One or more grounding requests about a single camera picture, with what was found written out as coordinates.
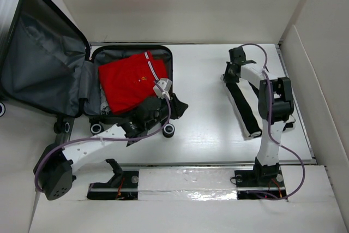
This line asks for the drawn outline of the black white striped shirt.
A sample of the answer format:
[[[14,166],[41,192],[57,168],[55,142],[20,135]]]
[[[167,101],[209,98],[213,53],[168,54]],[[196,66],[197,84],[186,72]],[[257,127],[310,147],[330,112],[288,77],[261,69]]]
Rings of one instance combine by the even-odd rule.
[[[262,118],[258,112],[259,90],[247,80],[228,82],[225,78],[225,74],[222,74],[221,80],[244,138],[259,138],[262,135]]]

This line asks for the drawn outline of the red polo shirt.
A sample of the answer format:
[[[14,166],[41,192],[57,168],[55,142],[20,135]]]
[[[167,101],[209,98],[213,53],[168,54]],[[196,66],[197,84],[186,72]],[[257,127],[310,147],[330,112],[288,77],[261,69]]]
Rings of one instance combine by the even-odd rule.
[[[154,82],[169,76],[164,61],[154,59],[150,51],[101,65],[98,72],[114,115],[130,111],[154,96]]]

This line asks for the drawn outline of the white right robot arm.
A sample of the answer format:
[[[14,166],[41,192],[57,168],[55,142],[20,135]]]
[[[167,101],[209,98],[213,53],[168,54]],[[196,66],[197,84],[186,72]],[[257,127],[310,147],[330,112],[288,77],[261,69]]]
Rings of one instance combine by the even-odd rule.
[[[269,167],[279,165],[279,147],[281,136],[290,116],[294,112],[291,80],[278,77],[267,70],[268,56],[265,50],[263,65],[246,58],[245,45],[230,49],[230,60],[222,76],[228,86],[237,86],[240,80],[246,81],[257,95],[257,112],[262,120],[261,144],[255,158],[255,169],[252,172],[253,182],[259,186],[272,179]]]

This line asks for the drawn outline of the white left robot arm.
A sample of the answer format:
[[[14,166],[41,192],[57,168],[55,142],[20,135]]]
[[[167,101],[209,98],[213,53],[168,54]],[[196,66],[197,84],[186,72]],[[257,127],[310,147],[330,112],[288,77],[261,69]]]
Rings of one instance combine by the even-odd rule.
[[[99,134],[48,145],[33,169],[36,189],[47,200],[57,200],[73,187],[78,169],[100,162],[107,162],[112,168],[104,172],[104,183],[96,185],[121,189],[124,172],[115,158],[109,156],[111,147],[116,142],[130,146],[159,132],[167,138],[172,137],[175,127],[170,120],[181,118],[188,107],[175,94],[163,98],[148,97],[137,108],[115,116],[113,125]]]

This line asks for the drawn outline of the newspaper print cloth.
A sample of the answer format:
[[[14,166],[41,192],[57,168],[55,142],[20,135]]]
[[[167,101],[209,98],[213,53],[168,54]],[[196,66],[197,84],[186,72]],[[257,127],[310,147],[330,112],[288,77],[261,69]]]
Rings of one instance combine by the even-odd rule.
[[[100,86],[100,113],[101,113],[101,115],[111,115],[112,114],[102,86]]]

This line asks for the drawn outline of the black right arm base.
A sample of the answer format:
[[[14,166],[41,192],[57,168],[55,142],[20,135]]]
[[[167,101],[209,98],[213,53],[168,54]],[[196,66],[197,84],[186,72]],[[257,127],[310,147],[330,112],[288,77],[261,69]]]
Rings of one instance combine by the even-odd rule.
[[[230,182],[236,186],[238,200],[279,199],[286,196],[280,165],[261,166],[251,170],[235,170]]]

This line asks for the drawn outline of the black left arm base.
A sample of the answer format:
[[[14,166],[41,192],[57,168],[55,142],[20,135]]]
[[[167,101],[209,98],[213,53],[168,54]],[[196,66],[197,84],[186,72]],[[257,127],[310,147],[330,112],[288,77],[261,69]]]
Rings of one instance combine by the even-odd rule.
[[[114,159],[106,162],[112,167],[113,176],[104,183],[91,183],[87,192],[88,200],[129,201],[138,199],[139,171],[123,170]]]

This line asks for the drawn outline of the black white space suitcase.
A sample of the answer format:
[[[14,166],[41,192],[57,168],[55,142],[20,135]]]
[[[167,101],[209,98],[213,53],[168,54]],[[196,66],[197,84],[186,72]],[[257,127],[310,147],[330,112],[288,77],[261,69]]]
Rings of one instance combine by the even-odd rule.
[[[92,50],[52,0],[1,0],[1,95],[56,115],[56,133],[68,132],[68,119],[81,115],[88,117],[94,135],[113,124],[119,115],[100,113],[98,68],[145,51],[164,61],[172,80],[173,55],[164,46],[104,45]]]

